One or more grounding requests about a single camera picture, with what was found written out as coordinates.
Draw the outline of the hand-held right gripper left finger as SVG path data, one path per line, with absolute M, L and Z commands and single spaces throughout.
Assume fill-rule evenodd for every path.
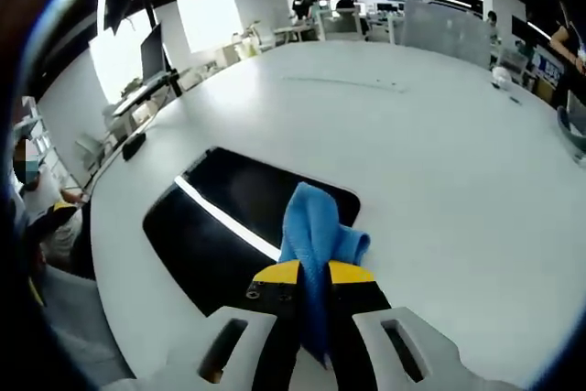
M 298 260 L 258 272 L 244 296 L 205 318 L 147 377 L 106 390 L 287 390 L 297 361 L 303 270 Z

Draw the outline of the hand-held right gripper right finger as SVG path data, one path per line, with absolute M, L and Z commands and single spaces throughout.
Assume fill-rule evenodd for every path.
M 457 345 L 409 308 L 393 308 L 368 270 L 328 264 L 327 315 L 340 390 L 516 390 L 480 377 Z

